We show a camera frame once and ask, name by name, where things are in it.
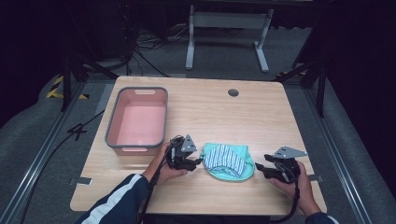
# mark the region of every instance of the human hand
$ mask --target human hand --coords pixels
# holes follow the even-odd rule
[[[309,217],[310,215],[321,211],[318,204],[315,202],[311,182],[306,174],[305,166],[299,161],[297,161],[297,163],[301,171],[301,174],[298,177],[298,187],[300,189],[298,207],[303,211],[306,217]],[[294,183],[285,184],[275,178],[271,178],[270,181],[275,187],[284,191],[290,200],[293,200],[295,193]]]
[[[154,159],[149,164],[148,169],[145,172],[143,172],[142,175],[148,180],[148,182],[152,179],[152,177],[154,177],[155,172],[157,171],[157,168],[160,165],[161,160],[163,159],[163,156],[165,155],[166,149],[169,146],[170,146],[170,143],[164,143],[161,146],[158,154],[154,157]],[[165,164],[163,166],[163,168],[161,169],[161,174],[160,174],[157,184],[162,184],[166,180],[174,178],[174,177],[186,175],[187,172],[188,172],[187,170],[172,169],[169,167],[168,164]]]

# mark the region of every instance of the navy blue sleeve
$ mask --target navy blue sleeve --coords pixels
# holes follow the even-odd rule
[[[334,222],[325,213],[318,212],[307,217],[305,224],[334,224]]]
[[[76,223],[134,223],[140,204],[149,195],[149,182],[142,175],[128,175]]]

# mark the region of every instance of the teal garment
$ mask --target teal garment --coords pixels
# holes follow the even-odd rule
[[[223,152],[213,153],[212,150],[218,149],[230,149],[232,152]],[[243,170],[241,171],[241,165],[237,164],[238,162],[226,163],[225,161],[221,161],[219,155],[233,155],[236,154],[238,159],[242,160],[245,164],[243,165]],[[200,156],[204,160],[204,165],[206,170],[213,175],[214,177],[227,181],[243,181],[249,179],[254,173],[254,162],[251,159],[250,154],[248,153],[248,146],[232,146],[225,144],[216,144],[216,143],[206,143],[204,145],[204,150],[201,152]]]

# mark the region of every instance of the wooden table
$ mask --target wooden table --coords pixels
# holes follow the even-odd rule
[[[281,146],[305,150],[283,86],[276,82],[170,78],[119,77],[108,101],[91,152],[81,176],[92,178],[90,186],[77,186],[70,206],[87,211],[113,190],[130,173],[141,174],[152,156],[118,156],[106,145],[106,128],[117,93],[124,87],[164,87],[168,90],[165,141],[190,134],[199,157],[205,143],[247,145],[255,162],[272,165],[264,154]],[[232,97],[229,89],[239,95]],[[313,169],[308,157],[298,159],[308,174]],[[318,182],[313,191],[319,207],[326,212]],[[291,201],[255,171],[245,182],[220,181],[200,164],[193,172],[171,179],[154,190],[148,213],[286,215]]]

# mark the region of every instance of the striped cloth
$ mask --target striped cloth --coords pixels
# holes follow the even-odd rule
[[[242,175],[246,167],[245,161],[225,145],[210,150],[204,157],[204,164],[208,171],[222,171],[237,177]]]

